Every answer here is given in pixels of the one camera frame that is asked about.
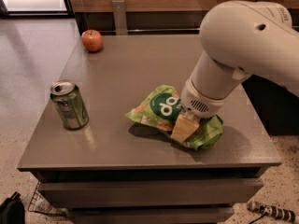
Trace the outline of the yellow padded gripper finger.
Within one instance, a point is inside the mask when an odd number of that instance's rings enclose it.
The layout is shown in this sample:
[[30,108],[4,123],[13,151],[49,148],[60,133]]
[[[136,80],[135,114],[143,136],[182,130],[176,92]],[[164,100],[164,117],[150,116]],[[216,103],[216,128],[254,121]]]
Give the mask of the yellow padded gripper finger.
[[182,143],[198,130],[200,119],[192,112],[181,112],[176,120],[171,138]]

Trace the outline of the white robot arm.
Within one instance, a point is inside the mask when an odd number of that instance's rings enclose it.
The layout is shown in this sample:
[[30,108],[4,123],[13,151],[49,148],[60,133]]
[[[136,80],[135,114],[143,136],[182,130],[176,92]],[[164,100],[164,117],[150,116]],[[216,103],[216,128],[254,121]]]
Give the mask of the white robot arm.
[[273,2],[228,1],[200,25],[202,55],[181,94],[171,138],[182,143],[214,116],[250,76],[266,78],[299,96],[299,34],[290,12]]

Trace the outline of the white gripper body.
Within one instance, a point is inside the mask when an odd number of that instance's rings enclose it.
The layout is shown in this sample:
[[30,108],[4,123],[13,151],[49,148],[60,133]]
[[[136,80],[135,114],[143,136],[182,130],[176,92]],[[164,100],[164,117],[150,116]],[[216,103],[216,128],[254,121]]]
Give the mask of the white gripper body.
[[225,103],[224,99],[217,100],[205,97],[194,87],[190,79],[186,81],[180,99],[183,108],[200,119],[214,116]]

